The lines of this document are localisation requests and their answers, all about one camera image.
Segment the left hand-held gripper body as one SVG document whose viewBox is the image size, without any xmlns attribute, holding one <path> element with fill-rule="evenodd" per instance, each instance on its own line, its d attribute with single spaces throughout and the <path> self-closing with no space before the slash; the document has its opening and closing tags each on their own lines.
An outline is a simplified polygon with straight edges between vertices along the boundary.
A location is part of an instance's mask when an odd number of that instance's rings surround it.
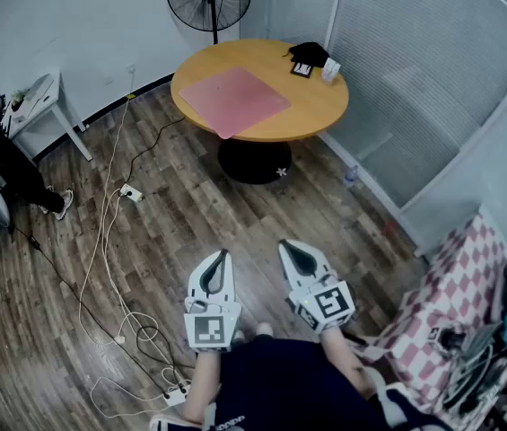
<svg viewBox="0 0 507 431">
<path fill-rule="evenodd" d="M 185 299 L 185 328 L 189 346 L 199 352 L 227 352 L 240 318 L 241 305 L 233 295 L 209 295 L 192 289 Z"/>
</svg>

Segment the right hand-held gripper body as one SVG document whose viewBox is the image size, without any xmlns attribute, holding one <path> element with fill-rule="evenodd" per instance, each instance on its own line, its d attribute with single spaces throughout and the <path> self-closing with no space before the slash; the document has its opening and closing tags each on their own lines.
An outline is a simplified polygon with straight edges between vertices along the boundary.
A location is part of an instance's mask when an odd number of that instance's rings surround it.
<svg viewBox="0 0 507 431">
<path fill-rule="evenodd" d="M 315 333 L 341 326 L 355 311 L 354 302 L 345 281 L 322 278 L 302 282 L 289 279 L 291 291 L 287 302 L 293 313 Z"/>
</svg>

